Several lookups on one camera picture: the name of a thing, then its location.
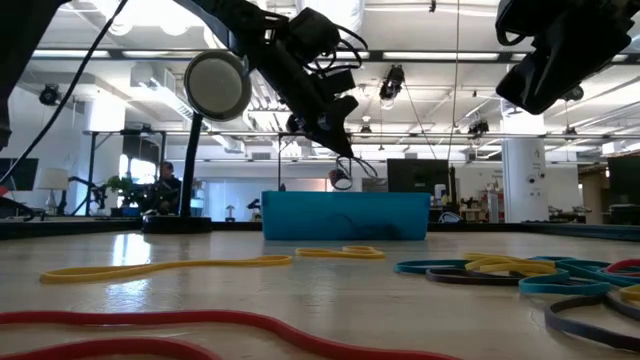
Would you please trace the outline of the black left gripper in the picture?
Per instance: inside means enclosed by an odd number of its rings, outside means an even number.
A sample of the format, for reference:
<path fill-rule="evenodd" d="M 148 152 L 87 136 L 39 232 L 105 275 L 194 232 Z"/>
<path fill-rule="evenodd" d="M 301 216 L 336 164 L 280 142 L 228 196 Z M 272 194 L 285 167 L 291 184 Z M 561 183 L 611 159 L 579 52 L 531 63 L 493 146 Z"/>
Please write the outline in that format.
<path fill-rule="evenodd" d="M 352 32 L 329 19 L 237 19 L 234 52 L 258 70 L 288 106 L 289 133 L 306 137 L 339 156 L 353 157 L 346 117 L 358 101 L 354 65 L 336 63 L 337 52 L 358 50 L 341 37 Z"/>

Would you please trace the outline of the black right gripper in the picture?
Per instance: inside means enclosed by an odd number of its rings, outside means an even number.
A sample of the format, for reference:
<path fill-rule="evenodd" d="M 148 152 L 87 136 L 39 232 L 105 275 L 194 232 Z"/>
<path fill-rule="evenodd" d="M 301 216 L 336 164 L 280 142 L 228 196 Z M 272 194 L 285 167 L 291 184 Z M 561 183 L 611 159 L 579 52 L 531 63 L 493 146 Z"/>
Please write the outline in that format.
<path fill-rule="evenodd" d="M 498 42 L 531 37 L 534 51 L 504 76 L 496 92 L 539 115 L 631 43 L 637 0 L 501 0 Z"/>

